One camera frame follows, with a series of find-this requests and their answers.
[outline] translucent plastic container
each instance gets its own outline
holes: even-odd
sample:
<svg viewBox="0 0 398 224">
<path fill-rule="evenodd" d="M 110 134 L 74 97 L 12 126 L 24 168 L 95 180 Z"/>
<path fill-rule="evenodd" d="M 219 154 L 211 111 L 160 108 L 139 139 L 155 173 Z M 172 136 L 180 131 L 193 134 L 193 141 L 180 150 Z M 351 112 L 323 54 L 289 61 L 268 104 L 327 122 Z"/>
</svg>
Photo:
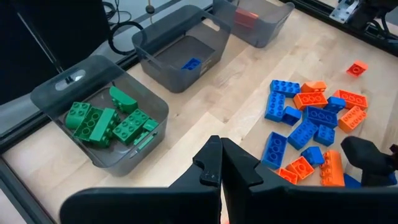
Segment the translucent plastic container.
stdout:
<svg viewBox="0 0 398 224">
<path fill-rule="evenodd" d="M 112 108 L 109 88 L 116 86 L 138 102 L 140 110 L 158 122 L 158 126 L 135 146 L 125 146 L 116 138 L 110 147 L 96 147 L 90 142 L 73 138 L 73 130 L 65 126 L 65 117 L 73 102 L 91 103 L 96 108 Z M 103 56 L 92 56 L 35 88 L 33 103 L 46 113 L 93 161 L 116 176 L 128 174 L 164 138 L 169 107 L 145 86 Z M 121 113 L 124 120 L 128 114 Z M 152 138 L 144 147 L 147 139 Z"/>
<path fill-rule="evenodd" d="M 266 0 L 213 0 L 213 14 L 231 26 L 232 34 L 258 48 L 278 35 L 293 9 L 291 2 L 276 6 Z"/>
<path fill-rule="evenodd" d="M 213 21 L 215 26 L 203 23 Z M 183 6 L 132 37 L 142 69 L 173 93 L 220 61 L 231 29 L 196 6 Z"/>
</svg>

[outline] wooden table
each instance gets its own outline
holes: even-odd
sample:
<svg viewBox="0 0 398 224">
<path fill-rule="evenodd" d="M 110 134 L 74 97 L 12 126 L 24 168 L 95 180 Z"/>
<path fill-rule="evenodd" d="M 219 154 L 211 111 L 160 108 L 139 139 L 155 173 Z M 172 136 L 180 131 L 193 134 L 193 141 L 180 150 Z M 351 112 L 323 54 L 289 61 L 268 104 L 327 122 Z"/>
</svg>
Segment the wooden table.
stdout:
<svg viewBox="0 0 398 224">
<path fill-rule="evenodd" d="M 360 78 L 345 73 L 355 60 L 369 65 Z M 96 168 L 54 123 L 16 145 L 4 158 L 58 220 L 62 202 L 88 187 L 169 186 L 212 134 L 230 138 L 260 158 L 271 131 L 288 136 L 293 130 L 264 119 L 273 79 L 324 80 L 326 96 L 337 89 L 366 95 L 368 118 L 352 135 L 387 150 L 398 143 L 397 71 L 396 57 L 295 10 L 278 38 L 264 49 L 255 49 L 232 35 L 221 61 L 183 93 L 167 91 L 140 65 L 131 68 L 128 73 L 163 98 L 170 113 L 163 142 L 127 176 L 113 177 Z M 286 104 L 293 106 L 291 99 Z M 336 128 L 335 143 L 329 148 L 341 150 L 345 136 Z M 308 145 L 319 146 L 313 141 Z M 301 152 L 288 145 L 283 166 Z M 347 166 L 342 157 L 346 172 L 359 179 L 360 170 Z M 319 185 L 319 169 L 300 184 Z M 226 220 L 225 203 L 223 206 L 222 219 Z"/>
</svg>

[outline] pile of lego bricks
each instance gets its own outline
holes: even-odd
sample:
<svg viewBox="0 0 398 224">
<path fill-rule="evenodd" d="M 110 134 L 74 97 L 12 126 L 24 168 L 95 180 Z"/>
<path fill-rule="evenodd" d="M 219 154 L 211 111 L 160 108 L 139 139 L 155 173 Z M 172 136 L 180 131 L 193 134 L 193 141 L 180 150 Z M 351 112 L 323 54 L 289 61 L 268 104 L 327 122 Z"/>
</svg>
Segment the pile of lego bricks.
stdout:
<svg viewBox="0 0 398 224">
<path fill-rule="evenodd" d="M 346 90 L 337 90 L 326 99 L 324 91 L 327 86 L 323 81 L 306 82 L 300 86 L 295 82 L 273 80 L 270 88 L 265 119 L 290 126 L 301 117 L 303 120 L 288 137 L 271 132 L 261 162 L 293 184 L 308 177 L 319 166 L 323 186 L 344 187 L 347 175 L 343 173 L 338 151 L 328 150 L 322 155 L 318 146 L 310 146 L 297 160 L 283 168 L 281 165 L 285 148 L 289 143 L 300 150 L 311 138 L 324 146 L 331 146 L 335 141 L 335 127 L 350 133 L 364 121 L 365 109 L 368 108 L 367 98 Z M 296 108 L 285 107 L 286 98 L 293 98 Z M 338 119 L 338 113 L 344 108 L 348 111 Z"/>
<path fill-rule="evenodd" d="M 74 102 L 66 115 L 65 126 L 74 130 L 74 138 L 97 147 L 109 147 L 113 138 L 126 146 L 132 142 L 137 145 L 156 128 L 158 122 L 140 110 L 135 99 L 115 86 L 109 89 L 109 94 L 116 109 L 101 109 L 89 103 Z M 116 110 L 126 114 L 127 118 L 121 121 Z M 150 140 L 148 138 L 140 147 Z"/>
</svg>

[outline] blue lego brick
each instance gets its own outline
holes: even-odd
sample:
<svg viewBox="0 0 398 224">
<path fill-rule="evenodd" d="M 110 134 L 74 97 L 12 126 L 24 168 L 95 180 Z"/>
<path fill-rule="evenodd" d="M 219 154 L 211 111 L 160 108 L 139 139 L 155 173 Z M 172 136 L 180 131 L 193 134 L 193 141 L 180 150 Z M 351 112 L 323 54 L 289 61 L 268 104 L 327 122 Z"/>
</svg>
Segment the blue lego brick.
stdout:
<svg viewBox="0 0 398 224">
<path fill-rule="evenodd" d="M 323 124 L 332 129 L 337 127 L 337 114 L 314 106 L 307 106 L 304 109 L 303 119 L 309 119 L 316 125 Z"/>
<path fill-rule="evenodd" d="M 268 136 L 266 147 L 262 153 L 261 163 L 271 169 L 278 169 L 282 165 L 286 150 L 287 138 L 275 132 Z"/>
<path fill-rule="evenodd" d="M 288 98 L 293 98 L 297 93 L 300 93 L 300 84 L 294 82 L 286 82 L 280 80 L 273 80 L 269 85 L 271 91 L 281 93 Z"/>
<path fill-rule="evenodd" d="M 272 91 L 268 96 L 265 119 L 280 122 L 285 106 L 285 95 Z"/>
<path fill-rule="evenodd" d="M 286 106 L 282 115 L 282 122 L 293 126 L 301 118 L 301 111 L 291 106 Z"/>
<path fill-rule="evenodd" d="M 335 134 L 335 130 L 321 124 L 319 125 L 318 131 L 315 133 L 313 140 L 324 146 L 330 146 L 335 142 Z"/>
<path fill-rule="evenodd" d="M 357 189 L 361 188 L 361 183 L 348 174 L 344 175 L 344 183 L 346 188 Z"/>
<path fill-rule="evenodd" d="M 328 104 L 323 109 L 333 113 L 339 113 L 345 106 L 346 101 L 344 99 L 331 96 L 328 99 Z"/>
<path fill-rule="evenodd" d="M 318 131 L 318 126 L 313 124 L 310 120 L 305 119 L 300 125 L 290 134 L 287 141 L 297 150 L 303 148 L 306 143 L 311 140 L 312 136 Z"/>
<path fill-rule="evenodd" d="M 390 175 L 388 175 L 388 178 L 390 178 L 390 180 L 393 183 L 393 185 L 397 185 L 398 184 L 395 172 L 390 173 Z"/>
<path fill-rule="evenodd" d="M 191 58 L 181 69 L 188 69 L 189 71 L 194 70 L 197 66 L 201 64 L 200 60 L 197 58 Z"/>
<path fill-rule="evenodd" d="M 312 167 L 318 167 L 325 163 L 321 149 L 318 146 L 310 146 L 301 153 Z"/>
</svg>

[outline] orange lego brick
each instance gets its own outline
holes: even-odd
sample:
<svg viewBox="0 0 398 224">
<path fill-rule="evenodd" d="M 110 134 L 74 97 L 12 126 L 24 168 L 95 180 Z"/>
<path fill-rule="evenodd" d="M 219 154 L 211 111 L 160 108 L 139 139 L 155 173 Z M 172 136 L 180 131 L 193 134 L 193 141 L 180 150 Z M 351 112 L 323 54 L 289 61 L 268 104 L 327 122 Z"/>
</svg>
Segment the orange lego brick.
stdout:
<svg viewBox="0 0 398 224">
<path fill-rule="evenodd" d="M 329 150 L 323 154 L 325 163 L 321 168 L 322 186 L 344 187 L 343 164 L 338 151 Z"/>
<path fill-rule="evenodd" d="M 354 106 L 358 106 L 362 110 L 368 108 L 368 99 L 364 95 L 352 93 L 346 90 L 337 90 L 333 96 L 344 99 L 346 101 L 347 109 L 351 109 Z"/>
<path fill-rule="evenodd" d="M 368 65 L 364 62 L 357 60 L 352 66 L 347 70 L 347 73 L 353 75 L 354 77 L 361 76 L 368 69 Z"/>
<path fill-rule="evenodd" d="M 300 156 L 291 164 L 287 165 L 286 169 L 288 171 L 297 174 L 297 181 L 300 181 L 308 177 L 314 171 L 313 167 L 308 163 L 308 161 L 303 156 Z"/>
<path fill-rule="evenodd" d="M 306 82 L 301 86 L 302 93 L 313 93 L 316 91 L 325 91 L 326 83 L 324 81 Z"/>
<path fill-rule="evenodd" d="M 290 183 L 297 184 L 297 178 L 298 178 L 297 174 L 284 168 L 278 169 L 277 174 L 281 176 L 283 179 L 289 181 Z"/>
<path fill-rule="evenodd" d="M 328 101 L 322 92 L 297 93 L 293 97 L 293 102 L 299 110 L 304 110 L 306 106 L 316 106 L 323 108 L 328 104 Z"/>
<path fill-rule="evenodd" d="M 248 27 L 253 28 L 254 23 L 256 22 L 259 16 L 255 13 L 249 12 L 247 10 L 237 8 L 235 11 L 235 23 Z"/>
<path fill-rule="evenodd" d="M 366 112 L 361 110 L 358 106 L 351 108 L 338 120 L 338 126 L 345 132 L 352 132 L 364 119 Z"/>
</svg>

